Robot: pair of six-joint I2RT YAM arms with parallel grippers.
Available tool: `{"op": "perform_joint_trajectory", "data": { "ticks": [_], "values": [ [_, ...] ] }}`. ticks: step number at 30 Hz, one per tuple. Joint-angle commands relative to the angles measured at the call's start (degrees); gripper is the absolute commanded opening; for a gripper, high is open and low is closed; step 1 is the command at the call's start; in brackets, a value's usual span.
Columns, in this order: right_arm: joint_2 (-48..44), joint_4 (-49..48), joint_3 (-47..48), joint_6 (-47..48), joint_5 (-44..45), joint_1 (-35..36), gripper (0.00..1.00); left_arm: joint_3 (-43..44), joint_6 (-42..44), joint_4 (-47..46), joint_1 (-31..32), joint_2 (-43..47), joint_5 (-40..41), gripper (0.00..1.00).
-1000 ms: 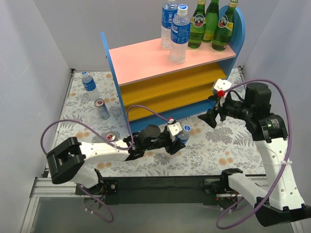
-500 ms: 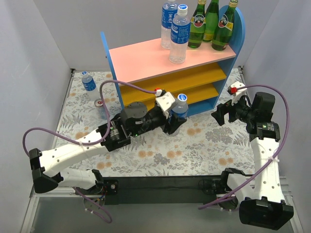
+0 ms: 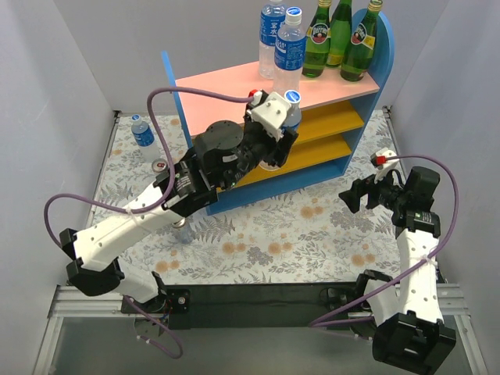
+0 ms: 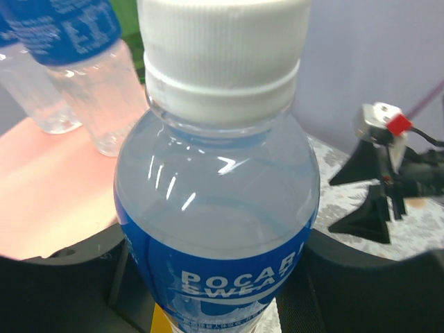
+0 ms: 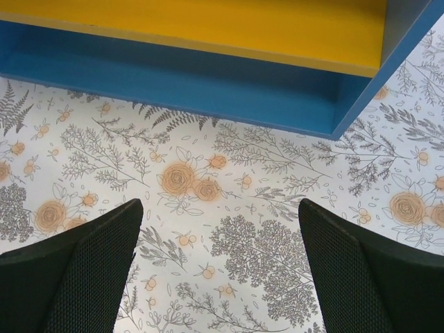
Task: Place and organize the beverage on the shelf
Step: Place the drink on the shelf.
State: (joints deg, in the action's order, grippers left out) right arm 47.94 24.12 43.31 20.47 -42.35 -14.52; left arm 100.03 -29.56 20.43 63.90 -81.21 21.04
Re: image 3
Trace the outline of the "green Perrier bottle yellow label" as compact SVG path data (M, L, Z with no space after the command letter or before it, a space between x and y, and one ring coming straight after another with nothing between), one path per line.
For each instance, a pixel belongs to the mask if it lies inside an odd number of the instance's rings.
M319 0L316 13L306 33L305 60L302 75L319 77L325 68L330 51L330 6L331 1Z

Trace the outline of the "green Perrier bottle red label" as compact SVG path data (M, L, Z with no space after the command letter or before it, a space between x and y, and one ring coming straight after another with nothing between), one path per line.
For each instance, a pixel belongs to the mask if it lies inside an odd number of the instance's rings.
M341 77L356 82L363 79L373 59L377 38L377 20L383 2L371 0L365 16L348 43L341 64Z

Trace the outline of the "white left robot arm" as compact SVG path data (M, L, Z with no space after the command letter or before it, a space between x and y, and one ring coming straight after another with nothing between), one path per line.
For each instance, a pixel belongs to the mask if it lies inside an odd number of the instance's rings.
M122 252L163 227L181 224L198 210L217 202L218 190L233 188L261 162L283 166L298 134L282 127L279 138L245 115L245 124L229 120L211 124L192 142L172 171L164 170L123 214L109 216L85 230L60 233L62 250L72 259L69 282L86 296L111 291L140 302L151 313L166 303L158 275L121 262Z

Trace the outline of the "clear bottle under left arm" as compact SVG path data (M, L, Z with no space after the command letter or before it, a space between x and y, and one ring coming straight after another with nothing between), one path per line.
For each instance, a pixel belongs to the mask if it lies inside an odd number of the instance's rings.
M177 241L179 241L183 245L190 244L194 239L194 232L188 223L187 218L183 218L182 220L173 223L173 235Z

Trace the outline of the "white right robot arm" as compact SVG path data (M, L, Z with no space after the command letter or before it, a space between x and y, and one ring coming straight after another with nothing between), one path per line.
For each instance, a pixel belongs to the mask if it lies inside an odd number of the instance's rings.
M397 280L365 270L353 299L360 309L372 311L374 359L416 374L436 373L456 343L438 303L438 263L432 255L441 235L441 221L431 210L439 182L437 172L422 166L413 167L402 182L387 162L339 194L353 213L359 211L362 196L368 198L368 209L382 205L392 213L404 276Z

